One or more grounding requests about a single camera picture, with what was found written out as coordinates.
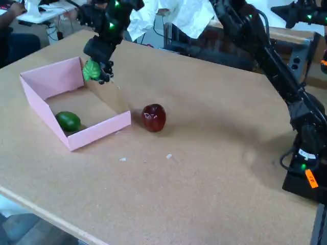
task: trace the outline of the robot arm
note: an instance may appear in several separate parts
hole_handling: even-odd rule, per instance
[[[233,0],[211,0],[211,3],[225,34],[254,57],[288,107],[290,124],[297,136],[292,149],[281,157],[282,167],[301,175],[305,169],[315,171],[327,145],[323,105],[305,91],[304,84],[298,83],[293,71],[276,53],[254,6]],[[290,154],[293,154],[292,167],[287,167],[283,159]]]
[[[90,62],[98,67],[99,72],[92,78],[100,84],[109,82],[113,77],[110,61],[116,46],[123,40],[124,31],[130,24],[129,16],[132,10],[139,10],[144,6],[142,0],[95,0],[93,4],[78,6],[71,0],[67,2],[78,8],[77,20],[80,25],[92,27],[98,36],[90,39],[84,47],[84,53],[90,56]],[[99,8],[96,4],[106,4]]]
[[[327,26],[327,1],[318,7],[315,0],[298,0],[289,5],[272,7],[271,11],[286,21],[286,28],[293,28],[299,22]]]

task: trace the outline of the apple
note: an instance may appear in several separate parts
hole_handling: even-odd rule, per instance
[[[166,112],[159,104],[146,106],[142,111],[144,127],[150,132],[159,132],[166,123]]]

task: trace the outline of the pink cardboard box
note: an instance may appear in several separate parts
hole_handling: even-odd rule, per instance
[[[20,74],[27,100],[70,151],[85,146],[131,124],[130,110],[114,82],[84,82],[79,57]],[[85,129],[62,131],[55,115],[70,111]]]

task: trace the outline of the tan table surface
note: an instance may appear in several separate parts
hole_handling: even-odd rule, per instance
[[[317,205],[282,190],[277,160],[294,133],[263,75],[123,42],[115,82],[132,110],[162,104],[167,125],[153,134],[133,122],[69,152],[19,73],[85,57],[93,34],[0,70],[1,194],[91,244],[309,244]]]
[[[211,20],[209,26],[223,28],[223,25],[217,20]],[[286,28],[269,28],[270,37],[276,40],[292,42],[296,44],[303,44],[307,39],[313,39],[313,32],[309,31],[296,31]]]

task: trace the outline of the white cloth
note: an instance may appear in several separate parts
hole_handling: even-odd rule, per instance
[[[267,15],[270,27],[285,28],[286,22],[271,12],[270,8],[290,4],[292,0],[247,0],[247,2]],[[167,21],[191,38],[198,38],[215,16],[208,0],[144,0],[144,3],[145,6],[142,9],[137,12],[133,11],[130,16],[131,24],[127,31],[133,41],[153,27],[154,18],[159,9],[169,9]],[[324,35],[323,26],[316,24],[298,23],[294,29]]]

